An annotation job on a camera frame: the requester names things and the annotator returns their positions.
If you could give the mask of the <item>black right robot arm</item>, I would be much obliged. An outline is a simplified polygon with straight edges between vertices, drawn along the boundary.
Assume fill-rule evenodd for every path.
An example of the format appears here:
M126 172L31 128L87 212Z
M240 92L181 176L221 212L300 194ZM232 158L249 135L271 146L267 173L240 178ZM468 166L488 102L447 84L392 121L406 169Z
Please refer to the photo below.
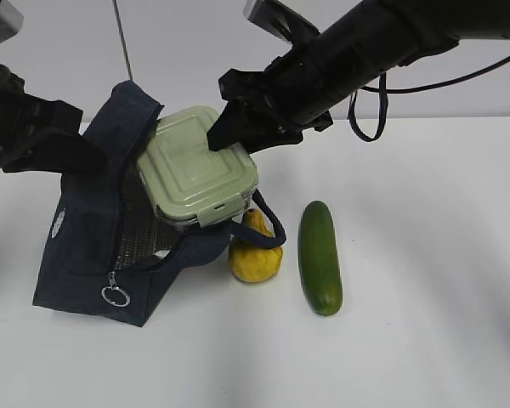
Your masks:
M245 17L291 44L262 71L227 71L225 107L207 132L213 151L249 152L302 142L333 124L331 109L377 81L388 112L388 71L446 53L463 40L510 40L510 1L362 1L320 31L280 1L250 1Z

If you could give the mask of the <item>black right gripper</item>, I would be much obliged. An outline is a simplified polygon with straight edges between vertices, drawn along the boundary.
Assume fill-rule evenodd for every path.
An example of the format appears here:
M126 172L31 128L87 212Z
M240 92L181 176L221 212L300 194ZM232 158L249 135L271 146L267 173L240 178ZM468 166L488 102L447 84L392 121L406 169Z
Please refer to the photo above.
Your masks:
M303 131L322 132L333 124L328 107L309 104L317 95L302 83L303 65L281 57L264 71L230 69L219 80L227 102L207 132L212 151L240 143L249 153L298 145Z

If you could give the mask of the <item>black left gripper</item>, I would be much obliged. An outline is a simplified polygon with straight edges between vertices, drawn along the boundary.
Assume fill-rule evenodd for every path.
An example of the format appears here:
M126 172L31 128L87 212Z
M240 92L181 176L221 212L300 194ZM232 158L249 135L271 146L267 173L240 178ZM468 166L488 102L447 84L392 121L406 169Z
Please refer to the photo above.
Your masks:
M106 154L79 134L82 111L25 93L25 81L0 64L0 169L99 175Z

